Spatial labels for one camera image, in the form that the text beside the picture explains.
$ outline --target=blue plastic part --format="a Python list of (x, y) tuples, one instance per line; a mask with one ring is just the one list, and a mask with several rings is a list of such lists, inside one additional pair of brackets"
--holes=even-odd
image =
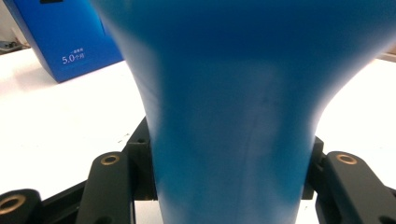
[(293, 223), (320, 115), (393, 0), (92, 0), (147, 113), (166, 224)]

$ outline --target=brass insert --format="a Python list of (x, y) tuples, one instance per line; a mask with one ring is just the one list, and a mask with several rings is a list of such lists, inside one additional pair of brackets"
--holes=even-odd
[(119, 157), (119, 156), (117, 156), (117, 155), (109, 155), (109, 156), (103, 157), (103, 158), (100, 160), (100, 162), (101, 162), (103, 165), (112, 165), (112, 164), (116, 163), (116, 162), (119, 161), (119, 160), (120, 160), (120, 157)]
[(349, 165), (355, 165), (356, 163), (358, 163), (358, 161), (355, 158), (345, 155), (345, 154), (338, 154), (337, 160), (339, 160), (343, 163), (349, 164)]
[(23, 205), (25, 201), (26, 197), (21, 194), (14, 194), (6, 197), (0, 202), (0, 215), (4, 215), (16, 210), (21, 205)]

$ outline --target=white wall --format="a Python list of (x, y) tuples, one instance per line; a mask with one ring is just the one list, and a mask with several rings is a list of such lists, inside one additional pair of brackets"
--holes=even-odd
[(19, 26), (12, 18), (3, 0), (0, 0), (0, 40), (16, 41), (27, 44)]

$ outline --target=white table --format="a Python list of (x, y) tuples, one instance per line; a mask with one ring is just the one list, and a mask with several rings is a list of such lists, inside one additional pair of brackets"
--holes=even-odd
[[(0, 56), (0, 194), (37, 189), (42, 199), (76, 185), (91, 163), (120, 151), (144, 117), (125, 62), (57, 84), (31, 49)], [(375, 60), (329, 104), (317, 136), (325, 151), (364, 160), (396, 188), (396, 63)], [(136, 203), (138, 224), (162, 223), (157, 202)], [(318, 223), (313, 201), (297, 223)]]

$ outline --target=black mount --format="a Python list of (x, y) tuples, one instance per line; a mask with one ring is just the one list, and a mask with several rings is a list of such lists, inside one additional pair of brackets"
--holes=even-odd
[[(359, 157), (322, 150), (316, 138), (303, 193), (303, 200), (318, 193), (319, 223), (396, 224), (396, 190), (385, 187)], [(143, 119), (122, 152), (93, 161), (88, 180), (45, 201), (33, 189), (0, 195), (0, 223), (135, 224), (134, 201), (148, 200), (157, 200), (157, 192)]]

